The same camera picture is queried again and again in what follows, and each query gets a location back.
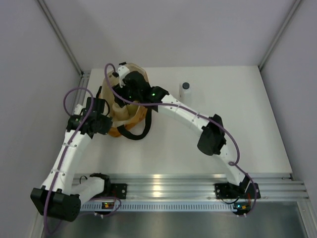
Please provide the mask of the white bottle dark cap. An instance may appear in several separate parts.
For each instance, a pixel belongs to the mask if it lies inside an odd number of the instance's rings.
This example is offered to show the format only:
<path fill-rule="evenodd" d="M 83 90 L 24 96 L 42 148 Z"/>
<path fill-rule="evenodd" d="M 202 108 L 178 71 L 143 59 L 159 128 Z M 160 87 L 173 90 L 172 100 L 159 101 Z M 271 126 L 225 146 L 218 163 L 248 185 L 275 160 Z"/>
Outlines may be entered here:
<path fill-rule="evenodd" d="M 179 85 L 179 100 L 184 104 L 191 102 L 191 85 L 189 82 L 182 82 Z"/>

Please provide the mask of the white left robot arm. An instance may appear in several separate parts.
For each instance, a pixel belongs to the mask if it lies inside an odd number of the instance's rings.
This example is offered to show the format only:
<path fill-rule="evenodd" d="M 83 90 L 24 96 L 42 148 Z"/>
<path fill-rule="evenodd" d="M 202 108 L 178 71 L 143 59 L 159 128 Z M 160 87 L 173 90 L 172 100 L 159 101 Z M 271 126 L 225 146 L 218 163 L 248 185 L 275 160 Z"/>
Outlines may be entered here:
<path fill-rule="evenodd" d="M 73 186 L 73 179 L 87 146 L 95 134 L 106 135 L 112 118 L 104 115 L 106 100 L 89 97 L 68 120 L 64 142 L 55 164 L 40 188 L 34 188 L 30 198 L 44 217 L 72 222 L 82 204 L 94 197 L 111 195 L 110 178 L 101 173 L 91 174 L 83 183 Z"/>

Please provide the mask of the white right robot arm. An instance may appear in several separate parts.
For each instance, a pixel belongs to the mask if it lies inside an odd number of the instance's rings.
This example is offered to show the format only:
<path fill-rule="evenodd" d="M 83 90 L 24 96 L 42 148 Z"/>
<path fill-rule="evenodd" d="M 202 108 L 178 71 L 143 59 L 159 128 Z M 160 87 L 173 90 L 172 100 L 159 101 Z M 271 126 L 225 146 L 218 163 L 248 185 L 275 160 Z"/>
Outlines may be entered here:
<path fill-rule="evenodd" d="M 168 91 L 151 86 L 144 75 L 134 70 L 111 73 L 118 80 L 111 91 L 120 107 L 126 105 L 143 106 L 157 113 L 165 114 L 193 130 L 199 140 L 197 148 L 226 169 L 227 183 L 216 185 L 220 199 L 239 199 L 250 196 L 260 198 L 257 184 L 243 171 L 238 163 L 240 149 L 233 136 L 224 128 L 222 118 L 215 114 L 207 117 L 181 103 Z"/>

